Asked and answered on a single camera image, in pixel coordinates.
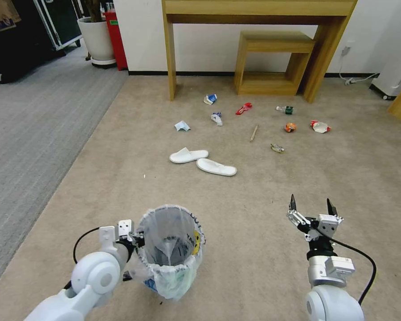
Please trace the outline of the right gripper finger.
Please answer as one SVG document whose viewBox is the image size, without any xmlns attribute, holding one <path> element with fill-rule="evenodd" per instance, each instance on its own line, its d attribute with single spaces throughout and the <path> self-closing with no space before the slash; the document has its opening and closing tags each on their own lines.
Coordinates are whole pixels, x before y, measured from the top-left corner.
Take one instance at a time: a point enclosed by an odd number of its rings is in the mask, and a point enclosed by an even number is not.
<svg viewBox="0 0 401 321">
<path fill-rule="evenodd" d="M 303 233 L 309 233 L 312 230 L 310 220 L 297 211 L 294 194 L 291 195 L 289 210 L 286 216 L 299 231 Z"/>
<path fill-rule="evenodd" d="M 327 213 L 328 215 L 333 216 L 337 222 L 343 221 L 343 218 L 338 215 L 336 207 L 332 204 L 329 198 L 327 198 Z"/>
</svg>

